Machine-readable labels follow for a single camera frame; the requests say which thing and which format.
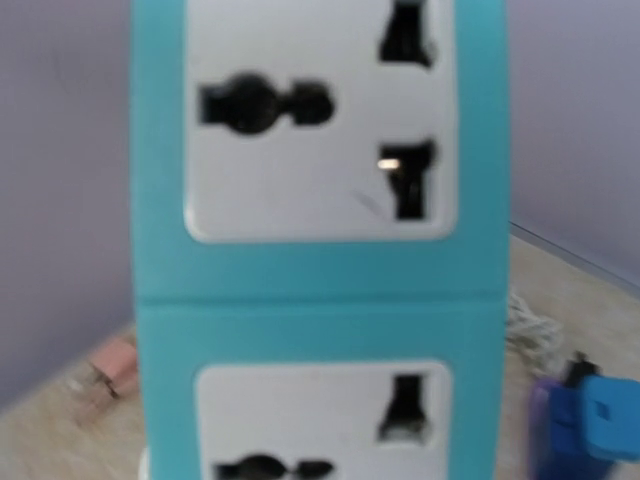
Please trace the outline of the teal power strip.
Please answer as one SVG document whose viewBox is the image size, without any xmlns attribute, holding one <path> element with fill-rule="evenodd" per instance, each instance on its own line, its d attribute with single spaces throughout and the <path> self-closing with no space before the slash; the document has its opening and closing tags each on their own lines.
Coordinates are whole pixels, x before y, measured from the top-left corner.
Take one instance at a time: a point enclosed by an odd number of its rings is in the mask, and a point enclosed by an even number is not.
<svg viewBox="0 0 640 480">
<path fill-rule="evenodd" d="M 502 1 L 135 1 L 153 479 L 489 479 L 509 258 Z"/>
</svg>

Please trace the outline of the pink charger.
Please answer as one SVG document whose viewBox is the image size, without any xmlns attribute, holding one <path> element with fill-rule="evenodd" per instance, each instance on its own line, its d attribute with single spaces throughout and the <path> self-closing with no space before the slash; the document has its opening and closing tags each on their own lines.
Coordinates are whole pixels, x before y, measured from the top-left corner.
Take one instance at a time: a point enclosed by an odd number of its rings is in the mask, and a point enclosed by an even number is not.
<svg viewBox="0 0 640 480">
<path fill-rule="evenodd" d="M 96 347 L 78 373 L 67 380 L 72 418 L 86 425 L 139 390 L 137 341 L 134 334 L 114 336 Z"/>
</svg>

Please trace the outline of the blue cube socket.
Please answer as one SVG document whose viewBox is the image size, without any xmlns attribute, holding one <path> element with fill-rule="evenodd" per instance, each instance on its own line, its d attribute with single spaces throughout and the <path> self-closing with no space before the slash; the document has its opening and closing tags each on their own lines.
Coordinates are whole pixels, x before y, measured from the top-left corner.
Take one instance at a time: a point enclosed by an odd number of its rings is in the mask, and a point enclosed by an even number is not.
<svg viewBox="0 0 640 480">
<path fill-rule="evenodd" d="M 578 391 L 557 387 L 549 397 L 549 447 L 545 479 L 606 479 L 611 460 L 592 457 L 582 439 Z"/>
</svg>

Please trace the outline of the black charger with cable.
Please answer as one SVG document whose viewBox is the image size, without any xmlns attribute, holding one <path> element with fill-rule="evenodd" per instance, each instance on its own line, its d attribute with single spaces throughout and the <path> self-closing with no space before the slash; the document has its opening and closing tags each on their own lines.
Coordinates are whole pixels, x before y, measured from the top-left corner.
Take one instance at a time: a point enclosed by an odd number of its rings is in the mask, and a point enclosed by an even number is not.
<svg viewBox="0 0 640 480">
<path fill-rule="evenodd" d="M 574 357 L 568 363 L 563 386 L 565 388 L 577 389 L 586 378 L 597 376 L 600 372 L 600 367 L 593 363 L 586 353 L 575 351 Z"/>
</svg>

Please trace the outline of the purple power strip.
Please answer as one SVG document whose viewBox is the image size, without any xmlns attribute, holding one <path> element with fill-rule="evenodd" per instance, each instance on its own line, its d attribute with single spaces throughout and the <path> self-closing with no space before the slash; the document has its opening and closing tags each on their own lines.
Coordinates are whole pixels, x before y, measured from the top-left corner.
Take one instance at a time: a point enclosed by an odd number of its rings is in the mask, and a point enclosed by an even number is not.
<svg viewBox="0 0 640 480">
<path fill-rule="evenodd" d="M 526 408 L 527 479 L 538 478 L 539 436 L 546 427 L 549 393 L 559 385 L 564 330 L 557 320 L 535 313 L 513 288 L 508 295 L 507 349 L 522 360 L 533 380 Z"/>
</svg>

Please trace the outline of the light blue charger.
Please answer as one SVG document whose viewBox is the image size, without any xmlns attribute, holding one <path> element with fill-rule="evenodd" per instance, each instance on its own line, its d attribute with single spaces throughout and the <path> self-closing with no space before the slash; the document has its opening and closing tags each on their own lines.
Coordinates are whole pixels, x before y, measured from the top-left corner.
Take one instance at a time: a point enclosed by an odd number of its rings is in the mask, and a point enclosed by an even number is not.
<svg viewBox="0 0 640 480">
<path fill-rule="evenodd" d="M 580 387 L 585 449 L 607 461 L 639 461 L 639 382 L 589 376 Z"/>
</svg>

